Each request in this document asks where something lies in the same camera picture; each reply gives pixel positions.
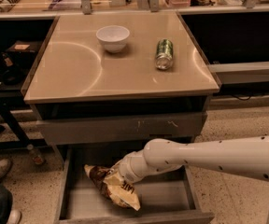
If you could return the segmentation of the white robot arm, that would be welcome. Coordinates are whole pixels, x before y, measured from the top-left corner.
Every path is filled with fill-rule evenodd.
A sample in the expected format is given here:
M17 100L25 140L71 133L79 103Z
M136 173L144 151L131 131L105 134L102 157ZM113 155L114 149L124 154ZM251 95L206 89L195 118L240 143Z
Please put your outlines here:
M110 198L137 210L137 196L121 190L149 175L175 171L183 165L269 181L269 136L180 144L153 139L118 161L104 179ZM266 224L269 224L269 213Z

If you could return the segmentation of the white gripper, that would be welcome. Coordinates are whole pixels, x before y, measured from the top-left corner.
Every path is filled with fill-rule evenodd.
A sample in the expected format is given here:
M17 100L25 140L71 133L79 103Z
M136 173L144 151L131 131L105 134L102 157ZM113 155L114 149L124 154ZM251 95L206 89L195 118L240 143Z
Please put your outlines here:
M106 173L104 183L108 192L119 192L121 190L122 179L128 183L138 181L138 176L131 167L131 159L124 157L116 163L117 169L109 169Z

